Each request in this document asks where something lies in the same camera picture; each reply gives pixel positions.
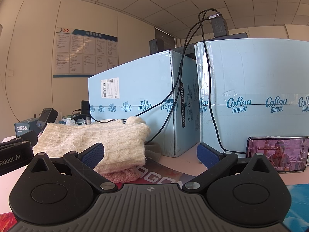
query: pink knit fabric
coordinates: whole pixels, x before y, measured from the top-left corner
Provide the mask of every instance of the pink knit fabric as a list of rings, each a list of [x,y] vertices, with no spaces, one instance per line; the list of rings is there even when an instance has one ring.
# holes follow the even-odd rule
[[[135,172],[134,168],[130,167],[123,171],[102,174],[102,176],[115,184],[136,181],[140,177],[140,174]]]

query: white wall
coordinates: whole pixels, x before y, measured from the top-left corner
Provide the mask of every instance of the white wall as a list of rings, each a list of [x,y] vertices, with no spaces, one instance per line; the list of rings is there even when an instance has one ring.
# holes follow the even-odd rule
[[[14,123],[43,108],[66,115],[88,99],[87,78],[53,78],[56,27],[118,37],[119,64],[149,55],[155,38],[153,26],[81,0],[2,0],[0,24],[0,141],[14,135]]]
[[[281,26],[259,26],[229,30],[230,35],[246,32],[249,38],[282,38],[309,41],[309,26],[286,24]],[[205,40],[214,38],[213,33],[205,34]],[[202,36],[195,36],[190,43],[202,41]]]

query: bulletin board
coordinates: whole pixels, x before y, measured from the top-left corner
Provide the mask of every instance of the bulletin board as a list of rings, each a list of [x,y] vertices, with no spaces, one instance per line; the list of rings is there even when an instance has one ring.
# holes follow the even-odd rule
[[[53,77],[90,77],[118,66],[118,38],[56,28]]]

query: light switch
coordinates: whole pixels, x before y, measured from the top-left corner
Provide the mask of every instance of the light switch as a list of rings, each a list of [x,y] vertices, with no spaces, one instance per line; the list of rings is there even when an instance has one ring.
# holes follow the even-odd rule
[[[14,69],[9,69],[9,70],[7,71],[7,76],[8,76],[8,77],[14,76]]]

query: paper notice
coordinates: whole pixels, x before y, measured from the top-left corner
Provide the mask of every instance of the paper notice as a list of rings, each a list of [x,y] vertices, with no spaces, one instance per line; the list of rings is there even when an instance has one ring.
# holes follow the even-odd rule
[[[84,37],[84,54],[95,54],[95,38]]]
[[[83,37],[77,35],[71,35],[71,47],[70,52],[82,53]]]
[[[96,55],[106,55],[106,43],[104,39],[96,39]]]
[[[69,73],[70,56],[67,53],[56,53],[56,71],[55,74]]]
[[[70,48],[70,35],[57,34],[56,52],[69,52]]]
[[[107,55],[118,57],[117,55],[117,42],[107,41]]]
[[[84,74],[95,74],[94,55],[84,55]]]
[[[118,60],[116,57],[107,57],[107,69],[111,69],[118,66]]]
[[[96,73],[107,70],[107,58],[105,56],[96,56]]]
[[[82,74],[82,55],[70,54],[70,73]]]

